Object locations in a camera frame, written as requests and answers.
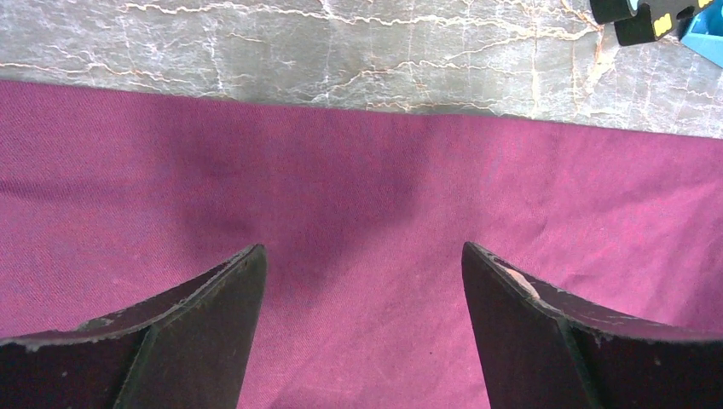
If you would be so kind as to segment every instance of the yellow label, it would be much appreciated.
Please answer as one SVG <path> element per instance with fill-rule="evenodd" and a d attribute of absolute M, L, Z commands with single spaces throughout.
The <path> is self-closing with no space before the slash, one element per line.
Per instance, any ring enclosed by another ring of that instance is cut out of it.
<path fill-rule="evenodd" d="M 655 31 L 656 37 L 660 37 L 661 35 L 668 32 L 671 28 L 673 28 L 673 19 L 670 18 L 670 13 L 665 14 L 663 17 L 657 19 L 655 23 L 653 23 L 653 30 Z"/>

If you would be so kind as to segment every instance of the marble surface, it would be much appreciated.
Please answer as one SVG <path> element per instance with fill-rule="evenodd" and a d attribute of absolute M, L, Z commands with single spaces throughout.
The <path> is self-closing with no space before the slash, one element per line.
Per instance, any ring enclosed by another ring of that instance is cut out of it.
<path fill-rule="evenodd" d="M 587 0 L 0 0 L 0 78 L 723 137 L 723 70 Z"/>

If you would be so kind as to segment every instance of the magenta cloth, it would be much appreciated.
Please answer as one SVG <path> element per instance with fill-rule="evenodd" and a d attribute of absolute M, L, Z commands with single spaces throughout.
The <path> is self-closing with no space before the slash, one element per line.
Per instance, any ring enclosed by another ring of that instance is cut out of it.
<path fill-rule="evenodd" d="M 723 329 L 723 143 L 522 119 L 0 82 L 0 336 L 68 330 L 264 243 L 240 407 L 479 408 L 474 240 Z"/>

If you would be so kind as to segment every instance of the black clamp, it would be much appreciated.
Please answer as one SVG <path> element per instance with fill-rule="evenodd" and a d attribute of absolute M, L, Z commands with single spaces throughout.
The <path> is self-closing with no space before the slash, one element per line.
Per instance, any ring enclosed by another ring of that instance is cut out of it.
<path fill-rule="evenodd" d="M 712 3 L 713 0 L 590 0 L 590 7 L 598 24 L 615 23 L 617 42 L 628 46 L 659 40 Z"/>

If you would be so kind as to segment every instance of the blue plastic container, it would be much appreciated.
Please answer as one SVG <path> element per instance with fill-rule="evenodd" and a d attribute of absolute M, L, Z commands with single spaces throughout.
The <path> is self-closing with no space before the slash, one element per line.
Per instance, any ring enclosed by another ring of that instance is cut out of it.
<path fill-rule="evenodd" d="M 715 0 L 707 9 L 698 13 L 680 41 L 723 67 L 723 0 Z"/>

